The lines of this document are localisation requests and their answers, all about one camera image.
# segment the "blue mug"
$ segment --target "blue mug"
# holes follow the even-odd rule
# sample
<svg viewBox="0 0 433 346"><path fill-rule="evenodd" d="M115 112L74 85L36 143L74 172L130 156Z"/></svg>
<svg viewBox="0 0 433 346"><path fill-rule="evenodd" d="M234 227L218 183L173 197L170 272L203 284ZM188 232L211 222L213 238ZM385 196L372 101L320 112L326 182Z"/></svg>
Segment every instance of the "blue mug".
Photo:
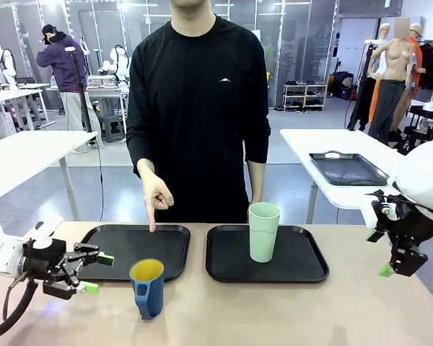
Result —
<svg viewBox="0 0 433 346"><path fill-rule="evenodd" d="M164 265L157 259L143 259L130 269L130 281L141 319L150 321L164 305Z"/></svg>

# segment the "person in purple jacket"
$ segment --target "person in purple jacket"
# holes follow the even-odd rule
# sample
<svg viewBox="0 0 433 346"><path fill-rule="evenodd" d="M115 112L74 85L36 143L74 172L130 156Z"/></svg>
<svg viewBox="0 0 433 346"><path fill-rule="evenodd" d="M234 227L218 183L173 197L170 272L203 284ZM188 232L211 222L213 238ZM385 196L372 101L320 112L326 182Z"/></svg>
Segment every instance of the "person in purple jacket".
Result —
<svg viewBox="0 0 433 346"><path fill-rule="evenodd" d="M98 132L96 137L97 144L89 145L90 148L104 148L101 139L101 128L95 111L89 100L87 93L87 79L85 78L84 53L80 45L70 36L62 31L58 31L53 25L45 25L42 29L45 37L47 48L37 54L37 64L40 67L51 66L56 84L61 93L64 111L67 114L68 129L81 130L82 127L82 104L79 97L79 88L77 87L76 74L74 65L67 47L75 47L77 60L79 64L79 73L84 83L85 99L87 101L89 121L92 124L93 131ZM87 145L83 145L76 150L77 153L86 153Z"/></svg>

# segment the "stool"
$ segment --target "stool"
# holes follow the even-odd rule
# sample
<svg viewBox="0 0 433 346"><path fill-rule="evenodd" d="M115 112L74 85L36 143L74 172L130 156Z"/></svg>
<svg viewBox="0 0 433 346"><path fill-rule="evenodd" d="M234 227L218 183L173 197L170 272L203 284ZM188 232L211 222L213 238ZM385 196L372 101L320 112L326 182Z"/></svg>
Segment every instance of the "stool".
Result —
<svg viewBox="0 0 433 346"><path fill-rule="evenodd" d="M101 128L105 129L105 137L108 143L121 141L124 137L121 121L118 116L98 117Z"/></svg>

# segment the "shoe rack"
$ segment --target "shoe rack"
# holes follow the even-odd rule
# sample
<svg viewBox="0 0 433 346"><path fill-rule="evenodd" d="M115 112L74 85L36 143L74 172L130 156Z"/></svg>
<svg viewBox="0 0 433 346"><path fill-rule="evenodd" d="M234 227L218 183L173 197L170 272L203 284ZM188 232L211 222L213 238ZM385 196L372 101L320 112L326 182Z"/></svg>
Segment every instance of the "shoe rack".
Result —
<svg viewBox="0 0 433 346"><path fill-rule="evenodd" d="M300 91L302 94L287 96L287 92L292 90ZM320 92L320 94L308 95L308 91L311 92ZM298 84L298 85L284 85L284 90L282 92L282 107L284 110L289 108L320 108L320 110L324 110L325 106L325 98L327 97L327 85L322 84ZM320 99L320 105L307 105L306 102L309 99ZM287 102L300 102L300 105L287 105Z"/></svg>

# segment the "cup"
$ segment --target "cup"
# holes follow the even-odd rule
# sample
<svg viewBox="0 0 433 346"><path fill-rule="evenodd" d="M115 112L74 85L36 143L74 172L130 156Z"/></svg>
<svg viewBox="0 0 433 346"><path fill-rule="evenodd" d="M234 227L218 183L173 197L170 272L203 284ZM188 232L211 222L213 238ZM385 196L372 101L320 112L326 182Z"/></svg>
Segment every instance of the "cup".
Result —
<svg viewBox="0 0 433 346"><path fill-rule="evenodd" d="M281 211L271 203L255 203L248 209L250 227L250 257L256 262L269 262L273 258L277 226Z"/></svg>
<svg viewBox="0 0 433 346"><path fill-rule="evenodd" d="M141 319L150 321L164 305L164 265L157 259L143 259L130 269L130 281Z"/></svg>

